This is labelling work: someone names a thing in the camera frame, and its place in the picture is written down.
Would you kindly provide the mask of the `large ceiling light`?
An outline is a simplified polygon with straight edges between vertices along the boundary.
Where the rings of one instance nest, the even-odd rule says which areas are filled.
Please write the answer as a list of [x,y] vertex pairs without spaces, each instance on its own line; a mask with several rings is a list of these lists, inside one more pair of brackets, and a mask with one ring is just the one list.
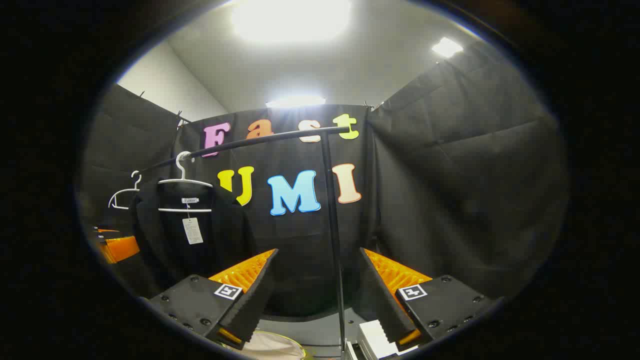
[[319,43],[342,34],[350,23],[350,0],[245,0],[231,12],[231,25],[254,43]]

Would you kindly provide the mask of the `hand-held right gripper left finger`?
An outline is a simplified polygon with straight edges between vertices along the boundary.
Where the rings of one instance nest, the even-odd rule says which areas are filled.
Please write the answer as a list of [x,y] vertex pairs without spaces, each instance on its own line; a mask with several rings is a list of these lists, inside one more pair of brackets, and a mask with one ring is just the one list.
[[189,275],[150,298],[154,313],[218,344],[242,350],[275,289],[270,249],[213,276]]

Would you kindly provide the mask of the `black metal clothes rack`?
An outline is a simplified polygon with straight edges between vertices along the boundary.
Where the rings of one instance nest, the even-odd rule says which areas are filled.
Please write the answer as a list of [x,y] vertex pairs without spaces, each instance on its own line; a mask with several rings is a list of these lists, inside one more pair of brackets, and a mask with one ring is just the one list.
[[[335,182],[333,180],[332,171],[332,158],[330,152],[329,135],[345,133],[347,128],[343,127],[325,127],[320,129],[310,130],[297,130],[276,133],[269,136],[252,137],[249,139],[231,141],[223,143],[221,145],[211,146],[208,148],[202,148],[195,152],[190,152],[187,158],[199,157],[201,155],[207,155],[212,152],[223,152],[227,150],[233,150],[236,148],[242,148],[247,146],[253,146],[262,144],[265,142],[284,141],[292,138],[307,137],[307,136],[320,136],[320,146],[322,151],[323,160],[323,174],[326,184],[326,197],[327,197],[327,221],[329,223],[329,239],[331,241],[331,248],[333,251],[333,270],[334,270],[334,282],[336,285],[336,304],[339,323],[339,351],[340,355],[336,360],[346,360],[346,330],[345,330],[345,301],[344,301],[344,287],[343,287],[343,269],[341,258],[341,242],[339,237],[339,224],[338,224],[338,210],[336,209],[335,199]],[[143,170],[141,173],[157,169],[158,167],[169,166],[171,163],[175,163],[176,157],[166,161],[158,162]]]

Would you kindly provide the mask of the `long ceiling light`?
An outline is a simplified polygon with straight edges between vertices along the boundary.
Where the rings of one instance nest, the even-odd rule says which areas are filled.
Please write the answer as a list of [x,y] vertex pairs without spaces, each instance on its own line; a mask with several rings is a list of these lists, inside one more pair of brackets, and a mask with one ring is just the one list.
[[268,109],[293,109],[298,107],[308,107],[324,105],[326,98],[318,95],[291,95],[284,96],[265,103]]

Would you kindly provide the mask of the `white box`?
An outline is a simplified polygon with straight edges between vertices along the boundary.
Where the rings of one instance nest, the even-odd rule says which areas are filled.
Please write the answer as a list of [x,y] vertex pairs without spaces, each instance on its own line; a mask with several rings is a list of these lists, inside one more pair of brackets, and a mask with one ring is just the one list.
[[403,354],[418,349],[418,346],[400,351],[395,342],[387,341],[378,320],[358,325],[357,344],[366,360],[393,360]]

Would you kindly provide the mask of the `black backdrop cloth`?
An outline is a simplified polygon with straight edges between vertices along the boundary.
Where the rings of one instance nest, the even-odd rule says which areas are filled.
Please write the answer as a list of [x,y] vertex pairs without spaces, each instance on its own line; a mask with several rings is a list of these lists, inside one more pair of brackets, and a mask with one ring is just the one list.
[[[513,299],[550,255],[566,212],[569,176],[556,119],[498,52],[473,43],[441,60],[375,109],[329,104],[254,108],[177,127],[170,113],[114,85],[98,103],[75,191],[83,221],[133,227],[108,198],[130,173],[181,151],[349,126],[329,136],[344,301],[361,317],[359,249],[425,275],[451,275]],[[256,253],[279,250],[265,318],[306,322],[336,312],[320,141],[295,137],[204,155],[187,175],[234,194]],[[146,296],[141,253],[122,280]]]

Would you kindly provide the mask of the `white plastic hanger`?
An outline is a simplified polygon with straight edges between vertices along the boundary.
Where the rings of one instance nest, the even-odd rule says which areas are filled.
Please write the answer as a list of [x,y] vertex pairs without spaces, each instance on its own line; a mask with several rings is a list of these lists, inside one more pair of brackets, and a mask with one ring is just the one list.
[[130,177],[133,179],[135,178],[133,187],[128,187],[125,189],[121,189],[118,191],[115,191],[114,194],[112,194],[112,196],[110,197],[108,203],[107,203],[107,208],[114,208],[116,210],[129,210],[130,207],[128,205],[126,205],[126,203],[119,203],[119,198],[120,196],[124,196],[124,195],[131,195],[133,196],[134,194],[137,194],[140,191],[140,188],[138,187],[138,185],[141,183],[143,175],[141,173],[141,171],[138,170],[134,170],[131,174]]
[[[194,180],[194,179],[186,177],[186,169],[181,164],[181,162],[185,158],[189,157],[190,155],[192,155],[192,153],[190,153],[188,151],[183,151],[183,152],[178,153],[178,155],[174,159],[174,164],[178,168],[178,170],[180,171],[180,177],[179,178],[162,179],[162,180],[159,180],[157,182],[157,184],[158,185],[166,185],[166,184],[169,184],[169,183],[187,183],[187,184],[193,184],[193,185],[213,188],[213,185],[210,184],[210,183],[207,183],[207,182],[204,182],[204,181],[199,181],[199,180]],[[206,214],[206,213],[210,214],[213,211],[210,208],[202,208],[202,209],[191,208],[190,207],[190,203],[184,203],[184,205],[185,205],[185,209],[182,209],[182,208],[160,208],[160,207],[158,207],[157,210],[158,210],[158,212],[176,213],[176,214]]]

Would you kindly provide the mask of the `black knit sweater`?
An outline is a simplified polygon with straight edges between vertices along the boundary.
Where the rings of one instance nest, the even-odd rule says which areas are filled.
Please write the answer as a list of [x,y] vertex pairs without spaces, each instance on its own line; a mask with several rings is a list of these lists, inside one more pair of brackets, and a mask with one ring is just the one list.
[[249,217],[223,187],[162,178],[142,185],[129,206],[150,274],[147,297],[189,275],[213,276],[256,255]]

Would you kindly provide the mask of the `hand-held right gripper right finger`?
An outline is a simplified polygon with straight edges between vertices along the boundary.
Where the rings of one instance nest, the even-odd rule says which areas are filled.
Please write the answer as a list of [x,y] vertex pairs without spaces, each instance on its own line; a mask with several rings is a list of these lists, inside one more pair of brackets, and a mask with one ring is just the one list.
[[503,297],[478,292],[452,275],[427,276],[359,249],[359,308],[400,351],[449,341],[502,306]]

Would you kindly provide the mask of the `small square ceiling light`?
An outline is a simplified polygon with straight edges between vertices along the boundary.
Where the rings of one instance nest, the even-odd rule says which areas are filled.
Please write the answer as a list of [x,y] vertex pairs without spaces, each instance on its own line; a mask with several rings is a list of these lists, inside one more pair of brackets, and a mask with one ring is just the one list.
[[452,39],[443,37],[432,46],[431,50],[444,59],[450,59],[454,55],[463,52],[464,48]]

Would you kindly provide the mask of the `white laundry hamper yellow rim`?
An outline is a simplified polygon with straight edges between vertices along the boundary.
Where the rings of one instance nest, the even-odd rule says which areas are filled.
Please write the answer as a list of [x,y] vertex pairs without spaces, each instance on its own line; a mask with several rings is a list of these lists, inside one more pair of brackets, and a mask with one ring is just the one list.
[[241,350],[228,344],[222,346],[252,360],[306,360],[308,356],[299,342],[279,333],[263,330],[256,330]]

